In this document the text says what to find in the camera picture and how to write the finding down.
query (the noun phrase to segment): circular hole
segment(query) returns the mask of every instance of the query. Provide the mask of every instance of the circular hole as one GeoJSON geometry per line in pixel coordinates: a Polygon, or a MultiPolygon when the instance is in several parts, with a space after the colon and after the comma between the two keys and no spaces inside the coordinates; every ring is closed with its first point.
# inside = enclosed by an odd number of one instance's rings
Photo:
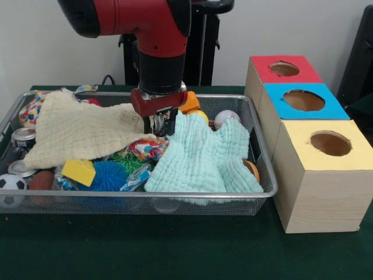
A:
{"type": "Polygon", "coordinates": [[[300,111],[320,111],[325,107],[323,98],[307,90],[291,90],[285,93],[284,98],[292,108],[300,111]]]}
{"type": "Polygon", "coordinates": [[[272,72],[285,77],[296,76],[300,73],[298,67],[285,61],[275,62],[270,66],[270,69],[272,72]]]}
{"type": "Polygon", "coordinates": [[[314,133],[311,137],[311,144],[329,156],[344,156],[352,149],[351,142],[346,137],[333,131],[314,133]]]}

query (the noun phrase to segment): wire basket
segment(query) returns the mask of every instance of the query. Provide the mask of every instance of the wire basket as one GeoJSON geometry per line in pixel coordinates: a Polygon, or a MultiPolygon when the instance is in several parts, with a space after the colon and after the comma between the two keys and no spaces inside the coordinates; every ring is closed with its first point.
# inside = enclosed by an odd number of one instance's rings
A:
{"type": "MultiPolygon", "coordinates": [[[[95,98],[103,107],[130,103],[129,93],[80,93],[80,99],[95,98]]],[[[13,208],[0,207],[0,213],[14,214],[174,214],[174,215],[251,215],[277,192],[277,182],[268,157],[259,121],[251,100],[241,95],[198,94],[200,105],[210,120],[223,110],[235,111],[250,132],[248,160],[254,162],[261,176],[263,193],[178,193],[178,192],[90,192],[1,190],[0,199],[21,200],[13,208]]],[[[0,174],[18,160],[10,145],[12,132],[21,127],[18,114],[34,99],[25,93],[15,101],[0,124],[0,174]]]]}

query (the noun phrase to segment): soccer ball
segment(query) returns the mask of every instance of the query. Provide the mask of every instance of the soccer ball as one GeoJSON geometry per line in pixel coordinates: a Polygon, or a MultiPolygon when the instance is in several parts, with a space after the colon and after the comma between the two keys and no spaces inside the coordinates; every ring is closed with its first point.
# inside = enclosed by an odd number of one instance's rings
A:
{"type": "MultiPolygon", "coordinates": [[[[17,175],[4,174],[0,176],[0,193],[2,190],[26,190],[25,180],[17,175]]],[[[0,195],[0,207],[16,208],[24,200],[24,195],[0,195]]]]}

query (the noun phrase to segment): cream towel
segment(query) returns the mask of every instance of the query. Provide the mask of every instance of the cream towel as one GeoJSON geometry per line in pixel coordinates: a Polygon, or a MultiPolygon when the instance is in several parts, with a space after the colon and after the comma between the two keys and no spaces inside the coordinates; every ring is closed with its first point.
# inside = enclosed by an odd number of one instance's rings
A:
{"type": "Polygon", "coordinates": [[[143,129],[142,118],[129,103],[102,108],[53,92],[41,107],[36,144],[24,161],[28,168],[47,169],[67,159],[102,158],[139,139],[156,139],[143,129]]]}

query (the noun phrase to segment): white wall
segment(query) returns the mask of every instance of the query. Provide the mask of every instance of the white wall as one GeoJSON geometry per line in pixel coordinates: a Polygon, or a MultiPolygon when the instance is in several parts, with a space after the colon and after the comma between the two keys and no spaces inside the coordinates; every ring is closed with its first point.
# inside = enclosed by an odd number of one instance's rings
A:
{"type": "MultiPolygon", "coordinates": [[[[362,12],[370,0],[236,0],[221,15],[213,83],[244,85],[250,55],[304,54],[336,93],[362,12]]],[[[31,85],[124,83],[118,37],[86,39],[56,0],[0,4],[0,119],[31,85]]]]}

